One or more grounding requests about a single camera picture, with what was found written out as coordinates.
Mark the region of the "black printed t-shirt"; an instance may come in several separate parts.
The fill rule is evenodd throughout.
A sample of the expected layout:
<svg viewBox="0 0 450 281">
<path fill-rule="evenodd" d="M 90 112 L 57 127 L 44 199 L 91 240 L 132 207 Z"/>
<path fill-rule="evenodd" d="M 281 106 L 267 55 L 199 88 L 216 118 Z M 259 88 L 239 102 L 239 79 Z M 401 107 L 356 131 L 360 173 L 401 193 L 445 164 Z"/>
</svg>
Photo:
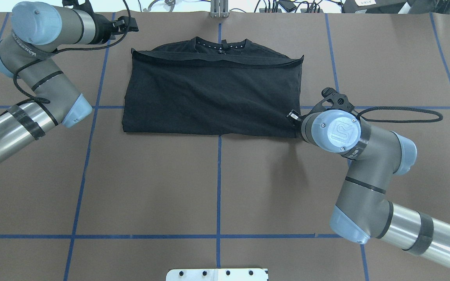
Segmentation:
<svg viewBox="0 0 450 281">
<path fill-rule="evenodd" d="M 296 137 L 303 57 L 200 37 L 131 54 L 125 133 Z"/>
</svg>

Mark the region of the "black box with label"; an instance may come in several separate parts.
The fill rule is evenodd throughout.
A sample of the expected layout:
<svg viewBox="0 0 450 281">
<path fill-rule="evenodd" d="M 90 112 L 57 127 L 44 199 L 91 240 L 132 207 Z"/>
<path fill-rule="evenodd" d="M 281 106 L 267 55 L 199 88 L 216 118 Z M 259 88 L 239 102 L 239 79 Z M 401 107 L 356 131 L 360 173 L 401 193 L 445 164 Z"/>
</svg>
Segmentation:
<svg viewBox="0 0 450 281">
<path fill-rule="evenodd" d="M 409 0 L 345 0 L 343 14 L 398 14 Z"/>
</svg>

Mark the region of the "orange black power strip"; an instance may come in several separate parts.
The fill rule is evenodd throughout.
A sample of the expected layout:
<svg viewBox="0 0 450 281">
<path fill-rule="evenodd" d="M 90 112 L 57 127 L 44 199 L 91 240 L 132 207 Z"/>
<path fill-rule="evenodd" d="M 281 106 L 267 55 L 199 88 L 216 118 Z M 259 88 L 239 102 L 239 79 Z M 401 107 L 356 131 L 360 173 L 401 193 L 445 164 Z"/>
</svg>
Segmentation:
<svg viewBox="0 0 450 281">
<path fill-rule="evenodd" d="M 312 0 L 259 0 L 254 12 L 260 13 L 302 13 L 302 14 L 322 14 L 323 9 L 319 2 Z"/>
</svg>

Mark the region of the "aluminium frame post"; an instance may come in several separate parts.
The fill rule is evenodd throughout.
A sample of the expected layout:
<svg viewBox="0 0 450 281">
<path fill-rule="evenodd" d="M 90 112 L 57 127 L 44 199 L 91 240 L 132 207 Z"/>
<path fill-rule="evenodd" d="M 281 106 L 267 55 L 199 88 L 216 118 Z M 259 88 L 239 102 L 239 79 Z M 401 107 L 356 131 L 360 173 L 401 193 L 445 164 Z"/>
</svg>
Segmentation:
<svg viewBox="0 0 450 281">
<path fill-rule="evenodd" d="M 211 18 L 228 18 L 230 14 L 228 0 L 210 0 Z"/>
</svg>

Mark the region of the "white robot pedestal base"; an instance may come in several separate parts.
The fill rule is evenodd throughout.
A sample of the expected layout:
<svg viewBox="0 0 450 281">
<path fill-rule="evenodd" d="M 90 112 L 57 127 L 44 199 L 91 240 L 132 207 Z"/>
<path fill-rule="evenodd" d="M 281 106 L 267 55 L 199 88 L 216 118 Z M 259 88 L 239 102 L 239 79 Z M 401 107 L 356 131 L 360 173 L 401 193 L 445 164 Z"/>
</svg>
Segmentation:
<svg viewBox="0 0 450 281">
<path fill-rule="evenodd" d="M 173 269 L 166 274 L 166 281 L 268 281 L 267 269 Z"/>
</svg>

